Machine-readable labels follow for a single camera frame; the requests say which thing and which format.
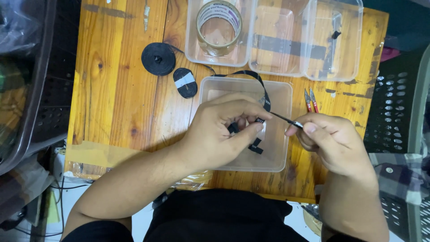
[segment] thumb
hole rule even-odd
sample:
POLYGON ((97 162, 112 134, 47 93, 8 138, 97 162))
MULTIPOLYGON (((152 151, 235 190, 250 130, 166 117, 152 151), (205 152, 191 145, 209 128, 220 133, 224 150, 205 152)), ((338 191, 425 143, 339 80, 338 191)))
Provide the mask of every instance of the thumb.
POLYGON ((336 149, 338 145, 329 132, 312 122, 305 123, 303 131, 324 151, 336 149))
POLYGON ((248 125, 245 129, 241 130, 233 137, 227 139, 225 142, 233 151, 239 154, 242 150, 253 143, 257 133, 263 130, 263 124, 260 122, 254 122, 248 125))

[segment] tweezers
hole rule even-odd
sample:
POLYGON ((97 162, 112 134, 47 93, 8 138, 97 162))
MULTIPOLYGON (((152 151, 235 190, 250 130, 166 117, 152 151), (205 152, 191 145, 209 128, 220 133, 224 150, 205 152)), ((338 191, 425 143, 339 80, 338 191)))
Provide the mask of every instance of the tweezers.
POLYGON ((285 118, 285 117, 283 117, 283 116, 281 116, 281 115, 279 115, 279 114, 276 114, 276 113, 274 113, 274 112, 269 112, 269 113, 271 113, 271 114, 273 114, 273 115, 277 116, 278 118, 281 118, 281 119, 283 119, 283 120, 287 121, 289 124, 291 124, 291 125, 293 125, 293 126, 296 126, 296 127, 297 127, 297 128, 299 128, 299 129, 303 129, 303 125, 302 125, 301 123, 299 123, 299 122, 296 122, 296 121, 293 121, 293 120, 289 120, 289 119, 287 119, 287 118, 285 118))

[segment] person's left hand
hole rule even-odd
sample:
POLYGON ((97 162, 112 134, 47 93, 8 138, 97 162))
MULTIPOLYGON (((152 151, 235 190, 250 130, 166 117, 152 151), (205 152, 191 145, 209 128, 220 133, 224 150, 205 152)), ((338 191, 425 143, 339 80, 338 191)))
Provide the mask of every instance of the person's left hand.
POLYGON ((255 122, 256 117, 269 120, 272 115, 255 99, 239 93, 202 103, 185 137, 178 143, 182 160, 195 171, 229 163, 254 142, 263 129, 262 123, 255 122), (227 127, 232 121, 238 123, 241 131, 231 137, 227 127))

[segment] wooden table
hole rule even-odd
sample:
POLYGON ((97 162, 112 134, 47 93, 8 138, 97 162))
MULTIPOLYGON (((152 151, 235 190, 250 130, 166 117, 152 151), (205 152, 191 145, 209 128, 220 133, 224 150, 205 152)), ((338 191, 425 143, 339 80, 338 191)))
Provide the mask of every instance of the wooden table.
MULTIPOLYGON (((71 144, 90 141, 153 152, 174 144, 187 130, 198 107, 198 94, 193 99, 182 98, 174 85, 173 72, 154 76, 141 62, 142 50, 152 42, 165 42, 184 50, 187 2, 147 0, 147 6, 150 12, 145 32, 145 1, 83 0, 67 150, 71 144)), ((291 83, 292 118, 307 112, 303 89, 311 87, 321 113, 350 119, 364 136, 387 23, 387 13, 364 9, 359 73, 352 81, 272 75, 262 78, 291 83)), ((176 58, 176 67, 190 69, 198 85, 211 75, 183 54, 176 53, 176 58)), ((244 69, 212 67, 220 74, 244 69)), ((317 155, 303 150, 297 138, 292 137, 286 162, 279 173, 215 171, 205 187, 314 203, 314 187, 323 184, 326 175, 317 155)), ((65 171, 87 179, 97 179, 106 169, 68 160, 65 165, 65 171)))

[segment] black shirt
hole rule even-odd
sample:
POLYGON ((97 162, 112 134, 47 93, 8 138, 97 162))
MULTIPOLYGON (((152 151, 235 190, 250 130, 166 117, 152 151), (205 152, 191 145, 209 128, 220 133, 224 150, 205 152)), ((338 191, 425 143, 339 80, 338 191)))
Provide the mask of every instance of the black shirt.
MULTIPOLYGON (((249 241, 306 242, 284 224, 292 206, 284 201, 265 199, 244 191, 207 189, 197 192, 174 191, 154 209, 144 242, 160 241, 249 241)), ((131 232, 114 221, 84 224, 63 242, 132 242, 131 232)), ((329 242, 360 242, 346 235, 329 242)))

